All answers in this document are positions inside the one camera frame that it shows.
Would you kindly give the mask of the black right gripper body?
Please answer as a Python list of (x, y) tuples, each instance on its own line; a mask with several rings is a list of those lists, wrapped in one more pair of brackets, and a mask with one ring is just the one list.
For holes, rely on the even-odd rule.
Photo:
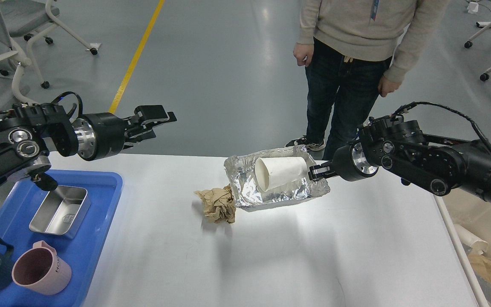
[(332, 170), (337, 176), (353, 182), (373, 177), (378, 167), (371, 165), (361, 144), (350, 144), (335, 151)]

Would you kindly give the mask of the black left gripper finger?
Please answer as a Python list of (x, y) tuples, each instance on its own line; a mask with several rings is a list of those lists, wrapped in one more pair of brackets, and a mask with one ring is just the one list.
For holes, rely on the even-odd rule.
[(156, 138), (154, 130), (142, 130), (139, 132), (133, 132), (132, 130), (126, 131), (124, 134), (123, 150), (133, 148), (136, 144), (142, 141)]
[(166, 112), (162, 105), (141, 105), (135, 108), (134, 115), (128, 117), (132, 127), (153, 128), (177, 121), (173, 112)]

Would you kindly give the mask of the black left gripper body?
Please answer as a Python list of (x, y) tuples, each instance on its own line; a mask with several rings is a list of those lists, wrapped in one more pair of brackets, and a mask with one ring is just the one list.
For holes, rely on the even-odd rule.
[(77, 154), (86, 161), (103, 159), (132, 148), (127, 130), (136, 116), (121, 119), (113, 113), (84, 113), (73, 121)]

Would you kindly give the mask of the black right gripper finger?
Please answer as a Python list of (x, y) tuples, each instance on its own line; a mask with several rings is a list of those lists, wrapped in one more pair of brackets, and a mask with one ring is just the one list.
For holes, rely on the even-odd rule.
[(319, 181), (335, 177), (335, 170), (332, 168), (332, 161), (326, 161), (321, 165), (312, 165), (309, 167), (308, 177), (311, 181)]

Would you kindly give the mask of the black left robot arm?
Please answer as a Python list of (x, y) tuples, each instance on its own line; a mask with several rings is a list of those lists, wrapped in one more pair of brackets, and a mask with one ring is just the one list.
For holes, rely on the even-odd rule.
[(121, 119), (112, 113), (83, 113), (83, 103), (65, 111), (60, 101), (66, 91), (50, 103), (15, 104), (0, 111), (0, 187), (8, 180), (30, 178), (41, 190), (53, 191), (57, 181), (47, 175), (49, 153), (79, 155), (86, 161), (103, 159), (155, 138), (156, 126), (175, 122), (173, 112), (161, 105), (142, 105), (134, 115)]

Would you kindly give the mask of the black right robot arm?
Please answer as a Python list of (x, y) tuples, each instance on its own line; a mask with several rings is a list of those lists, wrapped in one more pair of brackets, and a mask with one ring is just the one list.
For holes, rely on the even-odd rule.
[(469, 141), (425, 134), (416, 120), (404, 113), (421, 103), (399, 107), (392, 114), (370, 117), (358, 128), (357, 139), (339, 148), (332, 160), (311, 166), (312, 181), (341, 177), (353, 182), (376, 175), (383, 168), (437, 196), (459, 188), (491, 203), (491, 143), (474, 120), (464, 113), (446, 110), (470, 122), (477, 139)]

